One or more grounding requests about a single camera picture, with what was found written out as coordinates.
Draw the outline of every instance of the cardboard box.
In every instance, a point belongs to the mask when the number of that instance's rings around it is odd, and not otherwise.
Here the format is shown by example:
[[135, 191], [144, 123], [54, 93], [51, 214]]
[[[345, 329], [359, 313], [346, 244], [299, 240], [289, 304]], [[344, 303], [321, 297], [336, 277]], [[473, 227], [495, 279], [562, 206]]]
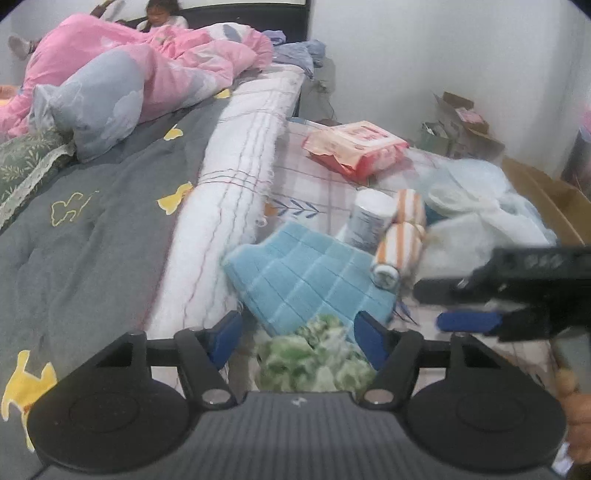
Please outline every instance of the cardboard box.
[[447, 156], [449, 137], [443, 129], [443, 125], [425, 122], [421, 129], [421, 140], [418, 141], [416, 147], [442, 157]]
[[562, 245], [591, 244], [591, 202], [572, 185], [534, 167], [504, 158], [502, 169], [513, 187], [538, 209]]
[[436, 95], [435, 98], [439, 106], [438, 120], [450, 138], [448, 157], [494, 161], [503, 153], [505, 145], [488, 134], [486, 122], [476, 127], [478, 124], [464, 122], [456, 112], [457, 108], [467, 109], [470, 105], [473, 108], [474, 102], [449, 92], [445, 92], [443, 97]]

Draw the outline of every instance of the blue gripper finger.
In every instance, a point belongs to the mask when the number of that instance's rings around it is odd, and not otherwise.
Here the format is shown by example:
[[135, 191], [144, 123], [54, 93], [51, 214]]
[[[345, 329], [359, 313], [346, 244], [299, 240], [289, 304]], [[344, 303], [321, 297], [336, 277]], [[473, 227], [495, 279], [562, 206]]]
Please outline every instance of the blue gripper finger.
[[452, 310], [437, 317], [442, 332], [488, 333], [502, 321], [500, 313], [477, 310]]
[[391, 332], [367, 312], [359, 312], [353, 323], [355, 341], [376, 370], [384, 366], [390, 355], [388, 338]]
[[218, 370], [229, 360], [242, 336], [242, 316], [229, 312], [214, 328], [207, 330], [207, 355]]

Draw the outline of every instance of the blue sponge cloth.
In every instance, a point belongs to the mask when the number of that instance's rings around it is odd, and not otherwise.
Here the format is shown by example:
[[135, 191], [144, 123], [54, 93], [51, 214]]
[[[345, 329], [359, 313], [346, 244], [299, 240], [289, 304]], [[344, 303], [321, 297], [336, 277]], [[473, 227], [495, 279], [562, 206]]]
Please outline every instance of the blue sponge cloth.
[[259, 245], [242, 245], [223, 261], [241, 300], [270, 335], [288, 335], [318, 314], [341, 319], [353, 338], [361, 310], [389, 320], [396, 295], [369, 277], [372, 256], [288, 222]]

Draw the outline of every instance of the black headboard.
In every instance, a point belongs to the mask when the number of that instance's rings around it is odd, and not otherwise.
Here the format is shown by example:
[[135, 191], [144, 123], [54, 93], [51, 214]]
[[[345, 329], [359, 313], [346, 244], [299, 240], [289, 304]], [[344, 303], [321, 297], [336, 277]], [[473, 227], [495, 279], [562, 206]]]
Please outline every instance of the black headboard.
[[[291, 4], [227, 4], [206, 7], [186, 8], [181, 14], [189, 22], [190, 28], [201, 28], [221, 22], [236, 22], [263, 30], [283, 30], [287, 41], [297, 42], [308, 39], [308, 21], [311, 0], [305, 5]], [[146, 18], [128, 22], [135, 27]]]

